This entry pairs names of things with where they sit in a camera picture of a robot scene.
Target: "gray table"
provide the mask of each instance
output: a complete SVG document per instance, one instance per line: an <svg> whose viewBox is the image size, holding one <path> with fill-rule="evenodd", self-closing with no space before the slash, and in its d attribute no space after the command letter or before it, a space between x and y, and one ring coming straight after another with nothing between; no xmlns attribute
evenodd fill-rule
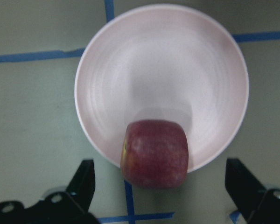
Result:
<svg viewBox="0 0 280 224"><path fill-rule="evenodd" d="M261 33L267 39L239 43L250 98L228 148L179 188L133 187L136 215L175 212L172 219L141 223L230 223L236 207L224 188L228 157L240 158L263 183L280 186L280 40L264 33L280 31L280 0L116 0L114 13L159 2L205 12L233 35ZM0 56L83 49L105 23L104 1L1 0ZM78 122L73 92L79 59L0 63L0 202L31 206L46 190L67 185L82 159L93 158L97 186L90 211L99 218L126 216L120 169L91 146Z"/></svg>

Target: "apple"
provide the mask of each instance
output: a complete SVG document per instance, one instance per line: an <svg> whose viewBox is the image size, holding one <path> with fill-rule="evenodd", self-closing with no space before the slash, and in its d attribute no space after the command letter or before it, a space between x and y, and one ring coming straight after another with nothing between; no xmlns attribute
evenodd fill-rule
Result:
<svg viewBox="0 0 280 224"><path fill-rule="evenodd" d="M188 143L183 128L167 120L139 120L126 129L120 168L140 188L180 186L187 176Z"/></svg>

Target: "blue tape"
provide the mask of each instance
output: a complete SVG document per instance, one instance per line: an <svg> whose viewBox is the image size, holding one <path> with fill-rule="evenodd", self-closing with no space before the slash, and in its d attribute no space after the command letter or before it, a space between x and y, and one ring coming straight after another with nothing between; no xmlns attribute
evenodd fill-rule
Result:
<svg viewBox="0 0 280 224"><path fill-rule="evenodd" d="M135 222L141 220L173 218L174 212L98 218L100 223Z"/></svg>
<svg viewBox="0 0 280 224"><path fill-rule="evenodd" d="M252 33L252 34L237 34L237 35L233 35L233 38L238 43L280 40L280 31Z"/></svg>
<svg viewBox="0 0 280 224"><path fill-rule="evenodd" d="M233 224L238 223L238 218L239 218L240 214L241 213L238 210L230 213L229 218L232 220Z"/></svg>
<svg viewBox="0 0 280 224"><path fill-rule="evenodd" d="M131 184L125 181L125 190L126 190L126 208L127 208L127 215L134 216L135 209L134 209L134 200L133 200L133 189ZM129 220L129 224L135 224L135 220Z"/></svg>
<svg viewBox="0 0 280 224"><path fill-rule="evenodd" d="M107 22L114 19L114 2L113 0L105 0L105 12Z"/></svg>
<svg viewBox="0 0 280 224"><path fill-rule="evenodd" d="M114 11L107 10L107 5L111 0L105 0L106 4L106 15L107 19L114 18ZM243 42L256 42L256 41L272 41L272 40L280 40L280 31L279 32L264 32L264 33L252 33L252 34L238 34L233 35L233 38L237 43ZM32 52L32 53L23 53L23 54L13 54L13 55L0 55L0 63L5 62L29 62L29 61L37 61L37 60L49 60L49 59L58 59L58 58L70 58L70 57L80 57L85 48L76 49L73 51L61 51L61 50L53 50L53 51L43 51L43 52Z"/></svg>
<svg viewBox="0 0 280 224"><path fill-rule="evenodd" d="M53 51L14 54L14 55L0 55L0 63L29 62L29 61L58 59L58 58L80 57L82 56L84 50L85 48L76 49L67 52L61 50L53 50Z"/></svg>

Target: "red apple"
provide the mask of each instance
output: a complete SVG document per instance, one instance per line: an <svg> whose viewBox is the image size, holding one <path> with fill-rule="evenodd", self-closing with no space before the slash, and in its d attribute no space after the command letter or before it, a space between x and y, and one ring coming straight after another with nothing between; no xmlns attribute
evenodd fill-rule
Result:
<svg viewBox="0 0 280 224"><path fill-rule="evenodd" d="M126 181L150 189L173 188L187 175L189 152L180 125L140 120L128 125L120 167Z"/></svg>

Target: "white plate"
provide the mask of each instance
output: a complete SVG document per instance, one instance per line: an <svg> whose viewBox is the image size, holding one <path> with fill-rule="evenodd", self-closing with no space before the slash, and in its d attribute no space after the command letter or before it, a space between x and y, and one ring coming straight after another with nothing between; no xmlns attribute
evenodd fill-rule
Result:
<svg viewBox="0 0 280 224"><path fill-rule="evenodd" d="M75 103L91 144L120 166L127 125L180 124L188 172L216 158L236 135L247 107L248 73L231 35L194 9L159 4L107 23L82 55Z"/></svg>

